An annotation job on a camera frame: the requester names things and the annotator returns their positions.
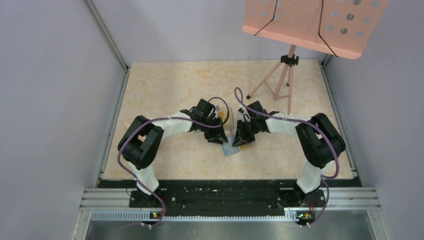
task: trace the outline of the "tripod clamp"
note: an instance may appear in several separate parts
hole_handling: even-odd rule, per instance
[[[299,64],[299,56],[296,56],[295,54],[293,54],[292,57],[289,57],[288,55],[284,55],[281,56],[281,60],[282,63],[289,65],[290,67],[294,66],[294,65],[298,65]]]

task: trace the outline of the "tripod leg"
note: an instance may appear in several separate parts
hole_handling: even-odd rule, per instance
[[[288,69],[288,110],[287,115],[290,115],[292,112],[292,88],[293,88],[293,73],[294,66],[291,66]]]
[[[284,78],[286,77],[288,69],[289,69],[289,65],[284,64],[284,68],[282,69],[281,76],[279,77],[277,88],[275,89],[275,92],[274,92],[274,96],[273,96],[274,100],[277,100],[280,96],[281,87],[283,86]]]
[[[290,50],[288,51],[287,57],[292,58],[293,54],[295,54],[296,45],[291,45]],[[285,64],[284,68],[282,69],[281,77],[279,78],[277,88],[274,92],[274,100],[277,100],[279,98],[281,87],[283,86],[284,78],[286,77],[287,70],[289,68],[289,65]]]
[[[252,95],[255,94],[255,92],[259,89],[259,87],[262,86],[262,84],[264,84],[271,77],[271,75],[277,70],[277,68],[280,65],[281,65],[281,62],[277,63],[271,69],[271,71],[268,72],[268,74],[260,81],[260,83],[249,93],[249,95],[247,95],[247,99],[250,99],[252,97]]]

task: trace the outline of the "clear container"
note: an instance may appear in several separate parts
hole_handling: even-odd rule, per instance
[[[227,114],[229,114],[228,121],[224,124],[224,131],[231,131],[234,129],[234,118],[233,118],[233,109],[229,107],[220,108],[219,106],[215,106],[218,112],[218,117],[222,118],[222,122],[227,118]]]

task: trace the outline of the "black elastic band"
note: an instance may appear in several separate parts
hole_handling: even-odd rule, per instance
[[[262,29],[264,29],[266,26],[268,26],[272,21],[274,21],[274,18],[276,17],[276,11],[277,11],[277,3],[279,0],[275,1],[275,7],[274,7],[274,15],[272,16],[272,19],[265,24],[265,26],[263,26],[261,29],[259,29],[259,31],[257,31],[257,33],[254,34],[254,36],[256,36],[260,31],[262,31]],[[327,45],[327,47],[330,49],[330,51],[332,52],[332,54],[334,54],[334,56],[337,56],[337,54],[333,51],[333,49],[330,47],[330,45],[328,45],[328,43],[324,40],[324,38],[321,36],[321,21],[323,19],[323,9],[324,9],[324,0],[321,0],[321,15],[319,17],[319,27],[318,27],[318,36],[319,38],[325,43],[325,45]]]
[[[277,10],[277,3],[279,0],[275,0],[275,7],[274,7],[274,15],[272,16],[272,19],[265,24],[265,26],[263,26],[261,29],[259,29],[259,31],[257,31],[257,33],[255,33],[253,36],[256,36],[260,31],[262,31],[262,29],[264,29],[266,26],[268,26],[268,24],[270,24],[272,21],[274,21],[274,18],[276,17],[276,10]]]
[[[321,36],[321,20],[323,19],[323,9],[324,9],[324,0],[321,0],[321,16],[319,17],[318,36],[325,43],[325,45],[327,45],[327,47],[331,50],[332,54],[334,54],[334,56],[338,57],[337,54],[333,51],[333,49],[327,44],[327,42]]]

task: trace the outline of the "music stand tripod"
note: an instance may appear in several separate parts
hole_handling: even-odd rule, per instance
[[[293,87],[294,66],[298,65],[298,63],[299,63],[299,56],[296,56],[294,54],[295,49],[296,49],[295,45],[290,46],[290,50],[288,51],[288,54],[281,56],[280,62],[277,63],[271,69],[271,71],[269,71],[268,74],[260,81],[260,83],[252,90],[252,92],[250,92],[249,95],[247,95],[247,99],[250,99],[253,96],[253,94],[259,89],[259,87],[262,86],[262,84],[265,84],[268,87],[269,91],[271,91],[274,100],[288,98],[287,114],[290,115],[290,113],[292,111],[292,87]],[[284,68],[282,69],[281,76],[279,77],[279,81],[278,81],[277,87],[276,87],[275,92],[274,92],[271,89],[270,85],[268,84],[267,80],[278,69],[278,67],[283,63],[284,63]],[[286,77],[287,70],[288,70],[288,81],[287,81],[288,94],[280,96],[282,90],[284,89],[284,87],[283,87],[283,89],[281,89],[281,88],[283,86],[283,82],[284,82],[284,78]]]

